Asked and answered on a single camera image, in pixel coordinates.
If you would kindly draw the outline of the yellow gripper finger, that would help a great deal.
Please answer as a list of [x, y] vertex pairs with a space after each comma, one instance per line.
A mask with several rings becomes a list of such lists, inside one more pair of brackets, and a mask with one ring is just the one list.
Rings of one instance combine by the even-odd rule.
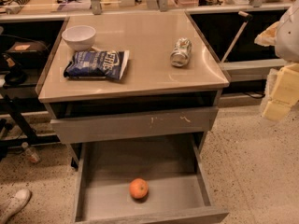
[[278, 22], [274, 22], [263, 32], [258, 34], [254, 39], [254, 43], [260, 46], [269, 47], [276, 45]]
[[299, 101], [299, 63], [290, 63], [279, 70], [271, 69], [264, 93], [262, 116], [272, 121], [286, 117]]

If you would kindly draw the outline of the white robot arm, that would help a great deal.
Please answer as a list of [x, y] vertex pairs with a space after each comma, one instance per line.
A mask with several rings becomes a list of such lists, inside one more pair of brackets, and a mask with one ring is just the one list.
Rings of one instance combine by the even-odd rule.
[[279, 121], [299, 101], [299, 0], [256, 36], [254, 43], [275, 47], [275, 54], [287, 62], [278, 71], [272, 70], [267, 78], [262, 116]]

